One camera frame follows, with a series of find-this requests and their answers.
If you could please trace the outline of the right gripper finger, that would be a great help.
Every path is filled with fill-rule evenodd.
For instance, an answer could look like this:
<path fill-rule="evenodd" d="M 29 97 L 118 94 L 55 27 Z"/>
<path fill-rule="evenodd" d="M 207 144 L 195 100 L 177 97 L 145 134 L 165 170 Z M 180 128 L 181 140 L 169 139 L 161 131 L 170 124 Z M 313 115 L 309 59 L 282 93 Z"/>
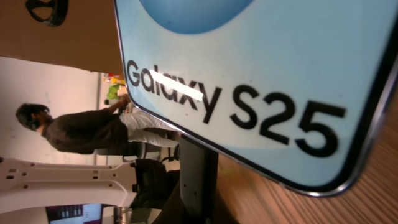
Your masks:
<path fill-rule="evenodd" d="M 180 138 L 180 180 L 160 212 L 160 224 L 238 224 L 216 189 L 218 153 Z"/>

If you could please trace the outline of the turquoise screen smartphone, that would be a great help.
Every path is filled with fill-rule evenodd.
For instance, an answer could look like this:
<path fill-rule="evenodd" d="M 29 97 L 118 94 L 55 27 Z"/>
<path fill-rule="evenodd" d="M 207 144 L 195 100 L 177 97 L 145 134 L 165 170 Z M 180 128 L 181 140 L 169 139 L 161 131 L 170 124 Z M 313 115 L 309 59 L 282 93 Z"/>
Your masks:
<path fill-rule="evenodd" d="M 397 0 L 116 0 L 132 102 L 294 192 L 363 171 L 397 83 Z"/>

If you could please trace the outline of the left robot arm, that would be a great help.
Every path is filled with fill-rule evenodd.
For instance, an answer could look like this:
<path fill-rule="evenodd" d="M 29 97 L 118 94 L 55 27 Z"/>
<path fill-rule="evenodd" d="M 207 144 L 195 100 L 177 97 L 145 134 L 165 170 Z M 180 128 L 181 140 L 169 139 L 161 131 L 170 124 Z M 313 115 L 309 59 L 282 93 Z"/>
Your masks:
<path fill-rule="evenodd" d="M 179 173 L 137 159 L 119 165 L 45 164 L 1 158 L 1 213 L 26 208 L 100 203 L 160 208 Z"/>

